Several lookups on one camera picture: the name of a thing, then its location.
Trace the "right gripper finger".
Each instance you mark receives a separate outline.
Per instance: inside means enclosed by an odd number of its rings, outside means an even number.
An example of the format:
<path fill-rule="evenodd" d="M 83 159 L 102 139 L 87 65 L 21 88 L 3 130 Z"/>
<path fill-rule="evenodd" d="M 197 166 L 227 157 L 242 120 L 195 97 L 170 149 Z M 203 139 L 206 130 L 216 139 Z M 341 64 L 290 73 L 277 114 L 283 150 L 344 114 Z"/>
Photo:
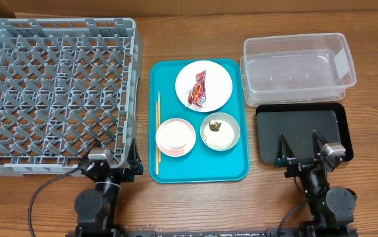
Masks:
<path fill-rule="evenodd" d="M 275 159 L 294 159 L 295 155 L 282 133 L 278 136 Z"/>
<path fill-rule="evenodd" d="M 313 130 L 311 132 L 313 152 L 315 157 L 320 157 L 321 148 L 328 143 L 328 141 L 317 131 Z"/>

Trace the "white rice heap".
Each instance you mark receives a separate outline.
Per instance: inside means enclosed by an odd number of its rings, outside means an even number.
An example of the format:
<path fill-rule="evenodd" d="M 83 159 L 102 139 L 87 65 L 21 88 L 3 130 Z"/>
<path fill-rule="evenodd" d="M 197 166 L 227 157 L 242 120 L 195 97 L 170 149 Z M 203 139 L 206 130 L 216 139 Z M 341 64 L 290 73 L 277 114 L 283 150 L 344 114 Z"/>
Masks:
<path fill-rule="evenodd" d="M 234 139 L 234 130 L 232 126 L 224 120 L 214 120 L 221 122 L 221 127 L 218 132 L 213 132 L 209 129 L 209 126 L 203 130 L 204 142 L 210 148 L 222 150 L 228 148 Z"/>

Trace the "grey bowl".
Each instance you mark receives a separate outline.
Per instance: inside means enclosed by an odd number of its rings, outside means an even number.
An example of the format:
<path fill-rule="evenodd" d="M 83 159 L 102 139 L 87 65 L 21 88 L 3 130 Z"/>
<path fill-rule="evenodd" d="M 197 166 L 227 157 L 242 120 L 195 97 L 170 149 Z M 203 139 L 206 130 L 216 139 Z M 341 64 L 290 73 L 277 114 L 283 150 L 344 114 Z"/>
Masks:
<path fill-rule="evenodd" d="M 232 128 L 234 130 L 234 139 L 233 139 L 231 145 L 228 148 L 222 149 L 222 150 L 217 150 L 217 149 L 210 148 L 204 142 L 203 130 L 207 126 L 208 122 L 211 121 L 211 120 L 224 120 L 224 121 L 228 122 L 232 126 Z M 208 148 L 210 148 L 212 150 L 215 150 L 215 151 L 226 151 L 226 150 L 229 150 L 229 149 L 233 148 L 236 145 L 236 143 L 238 142 L 238 140 L 240 138 L 241 132 L 240 132 L 240 127 L 239 127 L 237 121 L 232 116 L 230 116 L 229 114 L 226 114 L 226 113 L 212 113 L 212 114 L 206 116 L 206 118 L 203 120 L 203 122 L 201 124 L 201 127 L 200 127 L 200 135 L 201 135 L 201 139 L 202 139 L 203 143 Z"/>

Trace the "red snack wrapper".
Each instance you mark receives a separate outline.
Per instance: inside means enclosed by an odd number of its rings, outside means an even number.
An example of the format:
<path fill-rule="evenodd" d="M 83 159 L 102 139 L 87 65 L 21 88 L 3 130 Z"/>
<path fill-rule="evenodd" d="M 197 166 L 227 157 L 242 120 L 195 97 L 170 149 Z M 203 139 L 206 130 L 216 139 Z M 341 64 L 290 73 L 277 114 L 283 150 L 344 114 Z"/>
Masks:
<path fill-rule="evenodd" d="M 206 102 L 205 77 L 206 70 L 197 73 L 196 83 L 194 84 L 193 88 L 189 91 L 189 105 L 203 107 L 204 103 Z"/>

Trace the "brown food scrap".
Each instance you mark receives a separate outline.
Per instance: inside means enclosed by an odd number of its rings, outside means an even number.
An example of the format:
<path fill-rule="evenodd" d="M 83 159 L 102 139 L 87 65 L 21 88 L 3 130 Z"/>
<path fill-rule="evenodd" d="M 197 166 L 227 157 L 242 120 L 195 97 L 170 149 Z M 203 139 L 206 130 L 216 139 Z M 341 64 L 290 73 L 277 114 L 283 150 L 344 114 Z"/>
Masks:
<path fill-rule="evenodd" d="M 209 129 L 213 132 L 218 132 L 221 127 L 221 122 L 217 122 L 214 120 L 209 121 L 208 123 Z"/>

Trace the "white cup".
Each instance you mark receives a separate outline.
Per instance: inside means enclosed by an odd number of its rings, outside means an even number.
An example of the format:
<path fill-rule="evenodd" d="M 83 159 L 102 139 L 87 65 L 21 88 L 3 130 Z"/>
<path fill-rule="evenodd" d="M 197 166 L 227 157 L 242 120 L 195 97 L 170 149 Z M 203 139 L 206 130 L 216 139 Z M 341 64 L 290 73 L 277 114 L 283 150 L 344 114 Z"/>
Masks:
<path fill-rule="evenodd" d="M 181 149 L 188 143 L 190 131 L 181 121 L 172 121 L 164 127 L 163 143 L 171 149 Z"/>

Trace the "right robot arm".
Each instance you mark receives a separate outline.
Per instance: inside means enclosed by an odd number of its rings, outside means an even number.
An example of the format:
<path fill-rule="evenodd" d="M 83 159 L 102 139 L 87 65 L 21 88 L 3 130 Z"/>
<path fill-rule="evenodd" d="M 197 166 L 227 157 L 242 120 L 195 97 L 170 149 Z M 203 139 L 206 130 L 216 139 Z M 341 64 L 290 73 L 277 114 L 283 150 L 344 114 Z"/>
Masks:
<path fill-rule="evenodd" d="M 287 140 L 279 134 L 274 166 L 285 168 L 284 175 L 293 178 L 305 200 L 292 208 L 282 219 L 277 236 L 357 236 L 349 228 L 354 222 L 357 195 L 343 187 L 330 187 L 328 174 L 334 171 L 346 155 L 340 142 L 328 142 L 320 133 L 311 133 L 313 157 L 298 159 Z M 312 220 L 303 221 L 290 234 L 283 229 L 286 220 L 299 208 L 307 205 Z"/>

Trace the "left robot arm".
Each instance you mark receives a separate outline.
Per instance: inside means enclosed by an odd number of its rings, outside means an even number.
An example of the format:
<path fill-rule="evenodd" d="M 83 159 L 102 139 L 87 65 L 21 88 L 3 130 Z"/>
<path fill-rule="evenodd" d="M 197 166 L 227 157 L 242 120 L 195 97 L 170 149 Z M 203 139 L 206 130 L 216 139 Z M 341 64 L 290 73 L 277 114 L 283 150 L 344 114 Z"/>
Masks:
<path fill-rule="evenodd" d="M 126 158 L 128 167 L 113 168 L 113 154 L 96 141 L 80 159 L 79 169 L 95 182 L 95 188 L 78 194 L 74 208 L 78 215 L 75 236 L 127 236 L 123 226 L 115 224 L 121 184 L 133 182 L 144 168 L 138 154 L 136 140 L 132 140 Z"/>

